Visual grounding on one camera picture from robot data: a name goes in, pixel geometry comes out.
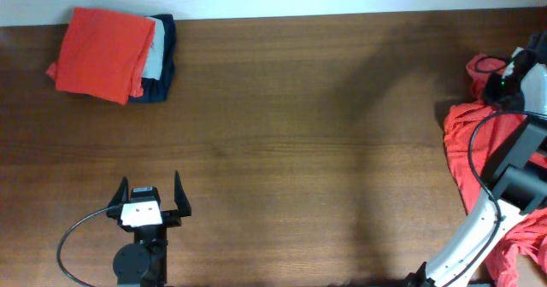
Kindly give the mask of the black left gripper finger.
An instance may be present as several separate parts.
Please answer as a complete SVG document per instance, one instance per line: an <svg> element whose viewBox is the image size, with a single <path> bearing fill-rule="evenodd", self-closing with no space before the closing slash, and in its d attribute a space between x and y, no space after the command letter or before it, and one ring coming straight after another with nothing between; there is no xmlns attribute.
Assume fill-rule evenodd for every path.
<svg viewBox="0 0 547 287"><path fill-rule="evenodd" d="M128 198L129 198L128 179L127 179L127 177L123 177L121 179L121 183L120 183L117 191L115 192L115 194L111 198L111 200L108 204L108 207L109 208L116 208L116 207L123 206L128 201Z"/></svg>
<svg viewBox="0 0 547 287"><path fill-rule="evenodd" d="M176 171L174 174L174 201L177 205L180 217L191 216L191 204L189 203L187 195L182 187L178 171Z"/></svg>

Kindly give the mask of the orange t-shirt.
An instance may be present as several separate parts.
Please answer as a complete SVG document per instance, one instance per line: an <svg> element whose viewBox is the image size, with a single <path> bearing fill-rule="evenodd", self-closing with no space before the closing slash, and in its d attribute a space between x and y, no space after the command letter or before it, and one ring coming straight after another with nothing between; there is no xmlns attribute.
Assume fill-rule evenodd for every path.
<svg viewBox="0 0 547 287"><path fill-rule="evenodd" d="M490 71L503 64L503 61L488 59L484 54L474 56L466 66L473 80L471 91L474 101L452 106L444 120L447 162L467 213L471 212L477 202L480 189L469 167L468 143L479 122L495 112L493 107L486 105L482 97L490 74L478 73L475 68ZM482 171L486 159L523 120L522 115L498 116L479 129L473 142L473 164L478 172ZM518 255L529 256L543 271L546 270L545 209L529 214L509 231L486 257L485 265L496 286L518 286L520 277L516 265Z"/></svg>

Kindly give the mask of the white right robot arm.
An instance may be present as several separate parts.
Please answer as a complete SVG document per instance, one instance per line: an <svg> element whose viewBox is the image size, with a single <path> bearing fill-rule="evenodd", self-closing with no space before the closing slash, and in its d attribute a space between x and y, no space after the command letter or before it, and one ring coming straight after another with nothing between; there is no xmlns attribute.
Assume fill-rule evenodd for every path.
<svg viewBox="0 0 547 287"><path fill-rule="evenodd" d="M467 218L404 286L468 287L481 265L492 286L516 286L518 255L546 267L546 33L509 58L477 55L467 71L475 100L444 120Z"/></svg>

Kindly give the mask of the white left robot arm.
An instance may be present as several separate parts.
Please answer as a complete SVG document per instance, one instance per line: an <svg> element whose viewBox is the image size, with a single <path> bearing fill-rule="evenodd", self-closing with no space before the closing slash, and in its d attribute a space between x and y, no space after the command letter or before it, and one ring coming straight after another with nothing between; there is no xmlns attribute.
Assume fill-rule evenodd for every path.
<svg viewBox="0 0 547 287"><path fill-rule="evenodd" d="M133 242L123 246L113 260L118 286L160 287L167 283L169 228L180 227L191 216L191 204L180 175L174 175L176 208L161 209L159 191L154 186L130 189L124 178L108 204L106 215L133 234Z"/></svg>

